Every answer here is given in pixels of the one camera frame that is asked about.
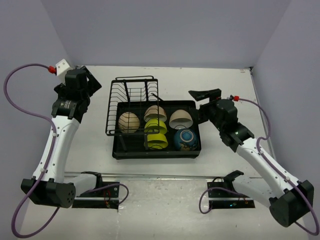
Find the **beige white bowl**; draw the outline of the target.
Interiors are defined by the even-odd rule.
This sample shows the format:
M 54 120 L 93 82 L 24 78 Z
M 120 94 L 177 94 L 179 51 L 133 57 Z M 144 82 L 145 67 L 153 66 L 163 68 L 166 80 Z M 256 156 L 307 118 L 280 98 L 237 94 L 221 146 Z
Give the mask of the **beige white bowl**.
M 159 119 L 165 122 L 167 120 L 167 114 L 161 106 L 152 105 L 146 109 L 143 119 L 145 122 L 148 122 L 150 119 Z
M 175 130 L 189 128 L 193 123 L 191 115 L 183 109 L 178 109 L 173 112 L 169 119 L 169 126 Z

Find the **yellow green bowl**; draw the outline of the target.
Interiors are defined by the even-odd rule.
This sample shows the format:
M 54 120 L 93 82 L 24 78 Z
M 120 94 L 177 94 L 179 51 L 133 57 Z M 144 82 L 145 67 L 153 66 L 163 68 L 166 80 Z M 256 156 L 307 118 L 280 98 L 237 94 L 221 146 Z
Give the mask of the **yellow green bowl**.
M 162 149 L 165 149 L 169 145 L 169 143 L 164 134 L 157 133 L 157 134 L 148 134 L 147 142 L 144 145 L 146 145 L 149 149 L 162 150 Z
M 152 118 L 148 120 L 144 126 L 144 132 L 145 133 L 151 133 L 151 134 L 163 134 L 165 135 L 167 133 L 167 126 L 164 121 L 158 119 L 158 118 Z

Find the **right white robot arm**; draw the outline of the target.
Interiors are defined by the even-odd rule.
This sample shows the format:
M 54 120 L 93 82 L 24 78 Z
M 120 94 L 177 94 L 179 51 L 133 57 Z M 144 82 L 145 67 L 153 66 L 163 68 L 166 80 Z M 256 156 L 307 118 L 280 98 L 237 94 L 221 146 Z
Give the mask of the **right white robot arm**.
M 198 109 L 199 122 L 210 121 L 218 130 L 222 142 L 233 152 L 245 159 L 262 177 L 253 183 L 243 174 L 223 184 L 223 191 L 233 197 L 237 193 L 246 195 L 266 206 L 272 217 L 283 227 L 297 223 L 307 213 L 316 216 L 313 210 L 314 186 L 300 181 L 285 170 L 262 147 L 267 137 L 255 138 L 254 134 L 238 120 L 235 102 L 238 96 L 223 99 L 217 88 L 206 91 L 190 90 L 196 100 L 208 99 Z

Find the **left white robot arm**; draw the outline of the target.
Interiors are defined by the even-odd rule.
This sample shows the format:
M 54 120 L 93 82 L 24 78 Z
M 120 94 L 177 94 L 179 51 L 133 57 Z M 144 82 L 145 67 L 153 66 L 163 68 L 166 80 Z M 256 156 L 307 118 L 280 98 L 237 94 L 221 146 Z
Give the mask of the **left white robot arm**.
M 75 197 L 86 191 L 97 197 L 104 190 L 97 174 L 89 171 L 64 182 L 71 143 L 91 96 L 102 87 L 86 66 L 68 70 L 64 80 L 54 88 L 57 100 L 52 105 L 52 126 L 41 160 L 32 177 L 23 179 L 20 186 L 34 204 L 58 208 L 69 208 Z

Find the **blue patterned bowl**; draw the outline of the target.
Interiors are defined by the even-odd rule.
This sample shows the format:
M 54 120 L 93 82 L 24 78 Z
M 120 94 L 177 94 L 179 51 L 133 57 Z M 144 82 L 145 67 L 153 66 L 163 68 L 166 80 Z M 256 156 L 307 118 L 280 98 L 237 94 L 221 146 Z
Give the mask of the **blue patterned bowl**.
M 174 134 L 173 143 L 177 151 L 194 151 L 199 146 L 199 138 L 193 130 L 182 128 Z

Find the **wooden bowl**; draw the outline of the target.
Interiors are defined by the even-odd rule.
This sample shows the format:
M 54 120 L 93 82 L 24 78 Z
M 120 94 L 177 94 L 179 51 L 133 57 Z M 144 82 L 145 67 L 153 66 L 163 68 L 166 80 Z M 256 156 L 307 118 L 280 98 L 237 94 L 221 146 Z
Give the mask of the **wooden bowl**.
M 118 127 L 122 133 L 135 133 L 140 127 L 140 120 L 133 112 L 124 112 L 118 119 Z

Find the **black drip tray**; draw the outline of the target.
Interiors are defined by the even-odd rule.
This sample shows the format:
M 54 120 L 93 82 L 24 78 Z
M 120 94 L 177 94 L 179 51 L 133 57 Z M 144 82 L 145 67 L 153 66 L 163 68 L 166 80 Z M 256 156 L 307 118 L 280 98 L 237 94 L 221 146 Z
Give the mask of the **black drip tray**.
M 198 123 L 193 123 L 189 127 L 195 133 L 197 145 L 193 150 L 179 150 L 176 146 L 174 136 L 177 132 L 172 127 L 165 134 L 168 142 L 163 147 L 158 140 L 150 146 L 146 146 L 148 137 L 156 133 L 151 130 L 147 132 L 144 126 L 143 113 L 148 107 L 153 105 L 164 108 L 165 113 L 171 116 L 174 111 L 185 110 L 191 115 L 191 119 L 196 119 L 196 103 L 192 100 L 160 100 L 160 101 L 131 101 L 119 102 L 110 105 L 107 114 L 105 133 L 113 136 L 112 157 L 117 160 L 123 159 L 176 159 L 191 158 L 199 156 L 201 147 L 201 136 Z M 121 132 L 119 127 L 120 116 L 126 112 L 133 113 L 139 118 L 139 128 L 135 132 Z

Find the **metal rail strip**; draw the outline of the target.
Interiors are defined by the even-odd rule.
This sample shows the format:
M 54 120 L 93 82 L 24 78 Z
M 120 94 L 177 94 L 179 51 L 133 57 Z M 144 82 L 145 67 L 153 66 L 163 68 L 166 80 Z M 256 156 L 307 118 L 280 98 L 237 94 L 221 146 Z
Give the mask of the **metal rail strip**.
M 145 174 L 145 173 L 109 173 L 100 172 L 104 180 L 115 181 L 188 181 L 188 180 L 206 180 L 211 182 L 214 178 L 219 179 L 219 176 L 209 175 L 165 175 L 165 174 Z

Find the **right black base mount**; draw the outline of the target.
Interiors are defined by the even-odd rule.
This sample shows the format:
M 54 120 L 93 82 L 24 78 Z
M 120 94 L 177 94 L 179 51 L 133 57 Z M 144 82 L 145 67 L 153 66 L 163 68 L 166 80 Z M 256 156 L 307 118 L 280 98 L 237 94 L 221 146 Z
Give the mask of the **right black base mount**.
M 235 170 L 226 176 L 218 176 L 213 180 L 207 182 L 207 188 L 223 188 L 232 192 L 236 192 L 233 182 L 244 173 Z M 208 191 L 209 209 L 254 209 L 254 201 L 247 196 L 240 196 L 238 194 L 230 193 L 221 189 L 214 189 Z

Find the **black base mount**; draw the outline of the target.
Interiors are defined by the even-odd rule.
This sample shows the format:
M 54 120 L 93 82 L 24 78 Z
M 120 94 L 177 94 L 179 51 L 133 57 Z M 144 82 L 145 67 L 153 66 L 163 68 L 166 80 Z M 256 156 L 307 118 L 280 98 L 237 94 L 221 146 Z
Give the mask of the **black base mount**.
M 213 180 L 207 182 L 207 188 L 223 188 L 232 192 L 236 192 L 233 182 L 244 173 L 235 170 L 226 176 L 218 176 Z M 238 194 L 230 193 L 221 189 L 214 189 L 208 191 L 209 209 L 254 209 L 254 201 L 247 196 L 240 196 Z
M 95 192 L 82 193 L 77 199 L 74 200 L 73 209 L 119 209 L 119 189 L 118 185 L 109 187 L 112 184 L 118 184 L 115 181 L 104 181 L 102 175 L 98 172 L 84 171 L 82 174 L 92 174 L 96 176 L 95 188 L 102 188 Z

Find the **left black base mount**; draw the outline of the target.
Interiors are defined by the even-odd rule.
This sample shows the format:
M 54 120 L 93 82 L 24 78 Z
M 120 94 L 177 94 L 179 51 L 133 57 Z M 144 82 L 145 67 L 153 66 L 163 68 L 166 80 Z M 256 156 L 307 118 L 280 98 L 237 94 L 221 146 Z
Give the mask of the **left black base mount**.
M 118 185 L 109 187 L 112 184 L 118 184 L 115 181 L 104 181 L 102 175 L 98 172 L 84 171 L 82 174 L 92 174 L 96 176 L 95 188 L 102 188 L 95 192 L 82 193 L 77 199 L 74 200 L 73 209 L 119 209 L 119 189 Z

